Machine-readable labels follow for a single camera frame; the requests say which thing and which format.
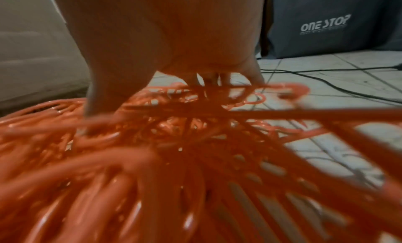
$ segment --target cord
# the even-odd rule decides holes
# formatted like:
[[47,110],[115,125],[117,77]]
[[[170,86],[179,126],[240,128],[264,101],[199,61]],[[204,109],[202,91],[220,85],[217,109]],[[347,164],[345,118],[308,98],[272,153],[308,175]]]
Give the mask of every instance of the cord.
[[309,79],[321,81],[321,82],[327,84],[328,86],[332,87],[333,89],[336,89],[336,90],[338,90],[338,91],[340,91],[342,93],[345,93],[345,94],[364,97],[364,98],[377,99],[377,100],[382,100],[382,101],[387,101],[387,102],[392,102],[392,103],[398,103],[398,104],[402,105],[402,100],[390,99],[390,98],[385,98],[385,97],[380,97],[380,96],[373,96],[373,95],[368,95],[368,94],[363,94],[363,93],[350,91],[350,90],[347,90],[347,89],[344,89],[344,88],[337,87],[334,84],[332,84],[332,83],[330,83],[330,82],[328,82],[328,81],[326,81],[324,79],[314,77],[314,76],[301,74],[301,72],[360,71],[360,70],[378,70],[378,69],[396,69],[396,70],[402,71],[402,64],[391,66],[391,67],[370,67],[370,68],[351,68],[351,69],[325,69],[325,70],[308,70],[308,71],[297,71],[297,72],[288,71],[288,70],[279,70],[279,69],[276,69],[276,70],[261,69],[261,71],[263,71],[263,73],[275,73],[275,72],[291,73],[291,74],[294,74],[294,75],[298,75],[298,76],[306,77],[306,78],[309,78]]

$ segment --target gray bag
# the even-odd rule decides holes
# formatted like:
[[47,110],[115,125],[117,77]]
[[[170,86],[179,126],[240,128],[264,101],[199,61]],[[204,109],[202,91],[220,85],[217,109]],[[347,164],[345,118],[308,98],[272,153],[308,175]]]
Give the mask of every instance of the gray bag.
[[402,0],[386,0],[373,40],[375,49],[402,51]]
[[384,0],[273,0],[269,58],[369,46]]

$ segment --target skin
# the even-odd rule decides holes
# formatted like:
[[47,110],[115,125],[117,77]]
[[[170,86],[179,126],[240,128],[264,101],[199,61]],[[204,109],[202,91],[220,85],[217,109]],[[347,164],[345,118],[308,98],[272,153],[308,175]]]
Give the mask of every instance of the skin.
[[197,73],[229,85],[231,72],[264,83],[254,56],[263,0],[56,2],[91,69],[87,116],[115,111],[156,71],[188,85]]

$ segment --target orange plastic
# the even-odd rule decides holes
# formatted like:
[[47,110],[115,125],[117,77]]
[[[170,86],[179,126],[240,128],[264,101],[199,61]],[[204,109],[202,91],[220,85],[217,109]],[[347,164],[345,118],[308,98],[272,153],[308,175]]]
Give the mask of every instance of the orange plastic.
[[[114,115],[93,119],[82,118],[83,98],[1,118],[0,242],[288,243],[295,242],[291,226],[313,243],[377,242],[383,232],[402,238],[400,205],[389,194],[329,176],[283,146],[333,133],[401,182],[401,155],[353,127],[399,126],[402,110],[308,110],[297,103],[309,92],[303,85],[259,88],[277,91],[294,109],[230,110],[266,97],[232,87],[245,91],[225,105],[229,88],[175,85],[143,90]],[[253,92],[259,100],[239,102]],[[303,131],[266,121],[283,119],[322,127]],[[100,134],[82,134],[87,128]],[[294,198],[320,204],[325,235]],[[291,223],[283,226],[266,200]]]

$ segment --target floor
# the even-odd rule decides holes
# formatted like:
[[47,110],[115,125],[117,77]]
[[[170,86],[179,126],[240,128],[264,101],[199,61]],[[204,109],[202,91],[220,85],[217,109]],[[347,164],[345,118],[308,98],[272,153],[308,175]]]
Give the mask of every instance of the floor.
[[[325,70],[325,69],[361,69],[368,67],[394,66],[402,63],[402,52],[361,51],[341,54],[327,54],[312,57],[291,59],[260,60],[261,69],[268,70]],[[359,93],[376,95],[385,98],[402,100],[402,71],[388,70],[357,70],[353,72],[331,71],[312,72],[306,75],[319,77],[341,88]],[[397,107],[392,102],[360,98],[337,91],[317,80],[295,76],[290,73],[264,74],[267,83],[298,82],[310,87],[311,94],[303,99],[303,103],[320,109],[328,108],[383,108]],[[150,86],[170,85],[181,79],[157,73]],[[248,83],[239,75],[232,75],[232,84]],[[264,104],[248,106],[255,109],[284,109],[283,104],[267,99]],[[315,122],[272,122],[287,128],[313,129],[318,127]],[[385,142],[395,149],[402,150],[402,129],[387,124],[365,124],[359,130],[373,136],[380,142]],[[311,139],[300,140],[288,144],[297,154],[307,159],[311,164],[334,176],[350,179],[367,187],[381,187],[383,173],[372,166],[360,154],[342,143],[335,136],[325,134]]]

